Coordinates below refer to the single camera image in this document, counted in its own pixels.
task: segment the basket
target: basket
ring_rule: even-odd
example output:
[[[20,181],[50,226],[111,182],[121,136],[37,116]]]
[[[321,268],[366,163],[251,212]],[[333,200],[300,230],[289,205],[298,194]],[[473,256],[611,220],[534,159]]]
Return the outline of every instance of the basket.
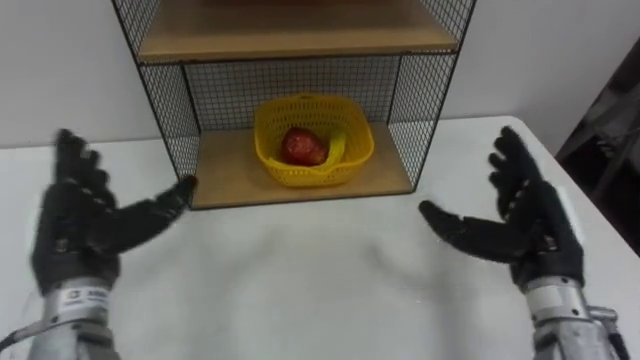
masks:
[[[291,127],[313,131],[325,143],[333,130],[347,135],[342,159],[330,166],[281,163],[282,138]],[[373,136],[358,104],[342,96],[298,94],[262,104],[255,113],[254,140],[258,158],[269,174],[288,187],[338,185],[351,180],[373,154]]]

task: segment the wooden board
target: wooden board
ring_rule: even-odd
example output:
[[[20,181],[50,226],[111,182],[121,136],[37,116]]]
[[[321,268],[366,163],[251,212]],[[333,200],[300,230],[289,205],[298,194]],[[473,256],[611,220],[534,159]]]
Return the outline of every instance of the wooden board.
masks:
[[[374,123],[371,124],[371,130],[376,148],[356,178],[338,186],[310,189],[287,188],[271,178],[255,153],[252,129],[205,132],[200,140],[196,171],[199,185],[193,198],[193,207],[411,192],[411,183],[386,125]]]
[[[161,0],[142,61],[455,49],[419,0]]]

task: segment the silver cylinder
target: silver cylinder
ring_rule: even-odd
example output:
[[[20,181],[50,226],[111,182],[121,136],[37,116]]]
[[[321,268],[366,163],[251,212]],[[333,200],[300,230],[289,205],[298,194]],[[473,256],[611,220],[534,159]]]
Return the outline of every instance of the silver cylinder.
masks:
[[[536,327],[554,319],[591,319],[582,286],[572,279],[538,278],[526,285],[524,294]]]
[[[42,321],[45,327],[85,320],[106,325],[109,286],[98,278],[78,278],[58,284],[47,294]]]

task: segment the apple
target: apple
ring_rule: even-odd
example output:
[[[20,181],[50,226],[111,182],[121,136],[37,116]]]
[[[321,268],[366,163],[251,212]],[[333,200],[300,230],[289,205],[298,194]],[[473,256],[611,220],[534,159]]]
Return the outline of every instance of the apple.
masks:
[[[311,130],[292,127],[282,139],[280,155],[287,164],[316,166],[327,160],[329,149]]]

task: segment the white table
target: white table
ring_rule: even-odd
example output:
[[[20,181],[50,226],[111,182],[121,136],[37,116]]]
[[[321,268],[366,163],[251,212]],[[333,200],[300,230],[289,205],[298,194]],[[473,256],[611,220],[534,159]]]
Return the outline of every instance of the white table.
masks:
[[[486,157],[504,125],[523,136],[544,175],[566,187],[586,233],[588,299],[620,313],[629,350],[639,358],[640,261],[512,117],[440,122],[412,195],[187,214],[124,256],[111,306],[122,358],[531,358],[532,325],[507,267],[439,242],[416,209],[430,198],[451,211],[497,219]],[[174,180],[159,140],[94,148],[121,203]],[[49,181],[51,156],[49,148],[0,151],[2,333],[40,313],[32,296],[21,314],[35,287],[27,220]]]

